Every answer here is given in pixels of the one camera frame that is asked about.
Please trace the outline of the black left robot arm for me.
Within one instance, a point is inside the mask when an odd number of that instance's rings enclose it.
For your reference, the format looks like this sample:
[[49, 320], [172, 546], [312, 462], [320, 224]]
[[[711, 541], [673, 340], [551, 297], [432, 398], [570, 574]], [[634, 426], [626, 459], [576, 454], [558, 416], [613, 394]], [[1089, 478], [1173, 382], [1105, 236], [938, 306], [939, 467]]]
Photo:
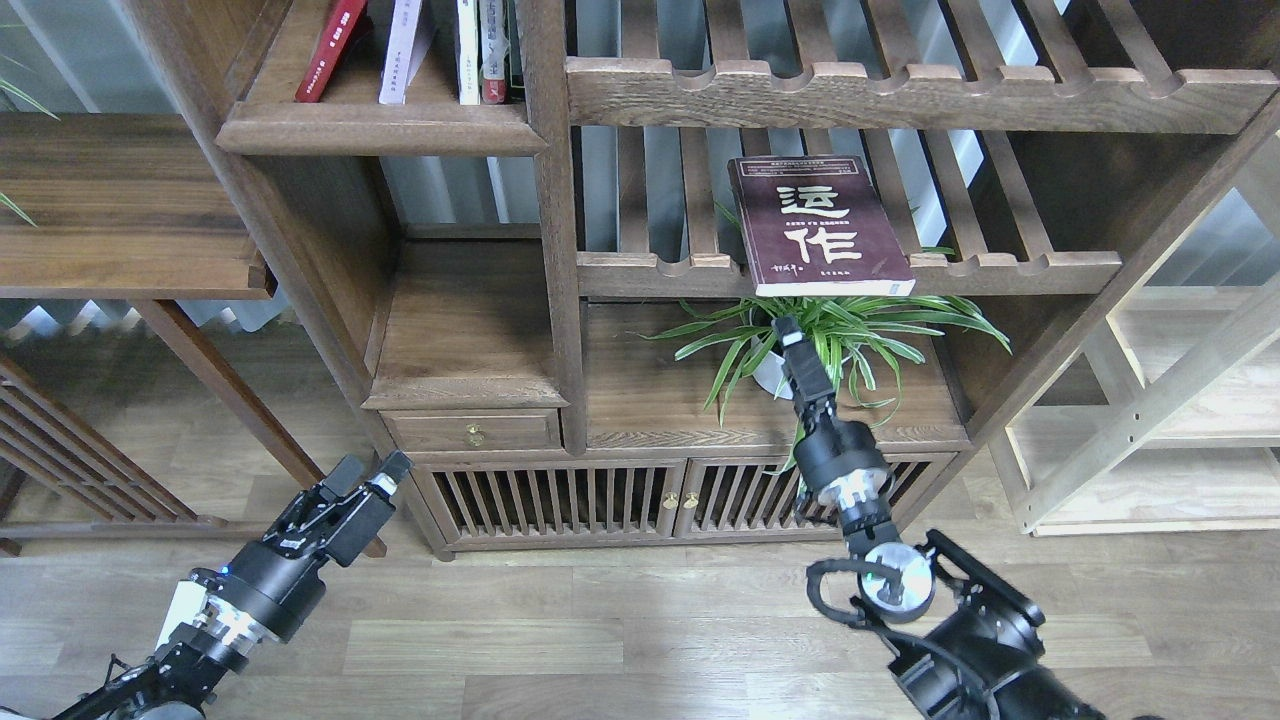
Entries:
[[393, 516], [392, 497], [412, 465], [401, 451], [372, 471], [353, 455], [343, 457], [228, 564], [192, 570], [156, 650], [61, 716], [201, 719], [218, 683], [241, 673], [255, 647], [294, 637], [325, 594], [321, 568], [347, 568], [370, 544]]

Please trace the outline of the white robot base leg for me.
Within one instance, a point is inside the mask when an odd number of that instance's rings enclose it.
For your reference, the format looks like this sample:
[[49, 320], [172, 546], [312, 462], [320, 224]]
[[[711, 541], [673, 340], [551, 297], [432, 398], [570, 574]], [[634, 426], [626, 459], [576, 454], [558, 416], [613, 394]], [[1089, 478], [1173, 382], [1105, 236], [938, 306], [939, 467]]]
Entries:
[[192, 580], [177, 583], [157, 634], [156, 651], [170, 642], [172, 633], [180, 624], [192, 623], [201, 615], [206, 605], [205, 598], [206, 588], [200, 583]]

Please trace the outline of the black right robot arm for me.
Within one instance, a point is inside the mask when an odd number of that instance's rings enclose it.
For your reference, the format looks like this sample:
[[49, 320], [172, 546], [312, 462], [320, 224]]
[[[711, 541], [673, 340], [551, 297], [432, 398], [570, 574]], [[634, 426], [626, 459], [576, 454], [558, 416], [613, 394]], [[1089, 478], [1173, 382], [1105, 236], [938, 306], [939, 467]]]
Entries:
[[836, 411], [833, 383], [797, 322], [773, 323], [801, 439], [797, 507], [835, 510], [847, 555], [806, 569], [823, 616], [878, 635], [890, 671], [927, 719], [1097, 719], [1041, 662], [1041, 607], [940, 530], [905, 544], [891, 518], [892, 473], [870, 428]]

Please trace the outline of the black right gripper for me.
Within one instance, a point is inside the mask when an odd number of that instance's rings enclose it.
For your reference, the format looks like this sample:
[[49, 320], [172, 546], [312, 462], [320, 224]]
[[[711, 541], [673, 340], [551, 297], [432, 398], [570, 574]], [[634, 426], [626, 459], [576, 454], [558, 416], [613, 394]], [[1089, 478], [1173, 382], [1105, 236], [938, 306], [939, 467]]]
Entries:
[[868, 424], [838, 418], [835, 386], [817, 347], [795, 316], [772, 322], [782, 347], [799, 436], [792, 460], [800, 475], [795, 507], [810, 502], [823, 507], [852, 509], [872, 503], [887, 509], [883, 493], [891, 471]]

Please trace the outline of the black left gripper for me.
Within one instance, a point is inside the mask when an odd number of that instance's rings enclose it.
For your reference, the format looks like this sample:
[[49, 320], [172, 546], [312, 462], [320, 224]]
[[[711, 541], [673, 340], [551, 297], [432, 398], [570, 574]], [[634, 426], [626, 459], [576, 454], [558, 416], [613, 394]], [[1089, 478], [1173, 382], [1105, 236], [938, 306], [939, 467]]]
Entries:
[[326, 591], [320, 569], [329, 561], [348, 568], [365, 551], [394, 514], [390, 497], [412, 466], [397, 450], [361, 483], [364, 461], [346, 455], [218, 573], [215, 596], [292, 641]]

